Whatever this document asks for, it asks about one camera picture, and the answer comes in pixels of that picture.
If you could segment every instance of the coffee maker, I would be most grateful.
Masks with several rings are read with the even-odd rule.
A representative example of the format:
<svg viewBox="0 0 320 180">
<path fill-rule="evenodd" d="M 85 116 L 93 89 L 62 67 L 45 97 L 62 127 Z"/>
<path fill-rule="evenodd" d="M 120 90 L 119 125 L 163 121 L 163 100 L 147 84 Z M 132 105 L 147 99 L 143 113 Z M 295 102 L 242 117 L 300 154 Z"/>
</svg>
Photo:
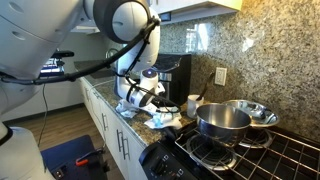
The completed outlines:
<svg viewBox="0 0 320 180">
<path fill-rule="evenodd" d="M 178 105 L 184 104 L 190 91 L 191 54 L 160 53 L 152 69 L 165 88 L 159 95 Z"/>
</svg>

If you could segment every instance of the granite backsplash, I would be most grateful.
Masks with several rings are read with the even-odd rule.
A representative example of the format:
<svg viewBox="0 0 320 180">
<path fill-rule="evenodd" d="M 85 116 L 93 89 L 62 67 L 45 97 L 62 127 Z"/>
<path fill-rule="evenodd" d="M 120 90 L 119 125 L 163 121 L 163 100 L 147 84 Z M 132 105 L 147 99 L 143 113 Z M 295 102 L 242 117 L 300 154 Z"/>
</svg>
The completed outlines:
<svg viewBox="0 0 320 180">
<path fill-rule="evenodd" d="M 243 0 L 241 12 L 162 25 L 160 52 L 193 55 L 191 93 L 226 67 L 226 85 L 209 87 L 207 100 L 259 102 L 278 126 L 319 142 L 319 29 L 319 0 Z"/>
</svg>

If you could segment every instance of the burner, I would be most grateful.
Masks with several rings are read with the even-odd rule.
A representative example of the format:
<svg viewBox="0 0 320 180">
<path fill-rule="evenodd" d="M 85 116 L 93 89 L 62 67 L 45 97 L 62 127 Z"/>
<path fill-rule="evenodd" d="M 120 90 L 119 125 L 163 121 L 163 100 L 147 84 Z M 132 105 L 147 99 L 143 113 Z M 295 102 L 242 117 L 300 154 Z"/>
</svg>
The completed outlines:
<svg viewBox="0 0 320 180">
<path fill-rule="evenodd" d="M 193 159 L 210 170 L 227 170 L 236 163 L 236 155 L 233 149 L 226 148 L 201 135 L 195 135 L 188 139 L 187 151 Z"/>
<path fill-rule="evenodd" d="M 267 148 L 271 142 L 272 136 L 267 130 L 250 127 L 239 145 L 247 148 Z"/>
</svg>

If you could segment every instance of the small cup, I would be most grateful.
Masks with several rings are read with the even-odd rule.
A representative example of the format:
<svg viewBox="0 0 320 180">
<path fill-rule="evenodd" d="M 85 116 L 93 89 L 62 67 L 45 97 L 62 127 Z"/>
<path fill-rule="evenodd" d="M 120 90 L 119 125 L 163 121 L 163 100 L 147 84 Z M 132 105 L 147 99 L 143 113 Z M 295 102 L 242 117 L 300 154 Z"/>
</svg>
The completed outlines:
<svg viewBox="0 0 320 180">
<path fill-rule="evenodd" d="M 196 110 L 197 110 L 197 108 L 199 106 L 201 106 L 203 104 L 203 100 L 204 100 L 203 97 L 199 101 L 196 100 L 199 96 L 200 95 L 196 95 L 196 94 L 188 96 L 187 115 L 190 118 L 196 118 L 197 117 Z"/>
</svg>

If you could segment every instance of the white wall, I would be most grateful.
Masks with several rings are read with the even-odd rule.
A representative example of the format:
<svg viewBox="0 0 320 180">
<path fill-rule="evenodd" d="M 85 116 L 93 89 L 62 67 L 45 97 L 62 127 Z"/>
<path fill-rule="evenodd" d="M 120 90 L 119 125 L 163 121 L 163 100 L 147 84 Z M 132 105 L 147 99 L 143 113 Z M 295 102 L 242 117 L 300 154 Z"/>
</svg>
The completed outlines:
<svg viewBox="0 0 320 180">
<path fill-rule="evenodd" d="M 74 61 L 98 60 L 105 58 L 106 45 L 100 33 L 84 34 L 70 33 L 60 45 L 59 50 L 70 50 L 75 53 L 74 57 L 63 58 L 66 73 L 74 72 Z M 49 110 L 59 109 L 82 103 L 79 82 L 61 82 L 47 84 L 45 96 Z M 3 114 L 2 121 L 17 119 L 45 111 L 42 89 L 25 104 Z"/>
</svg>

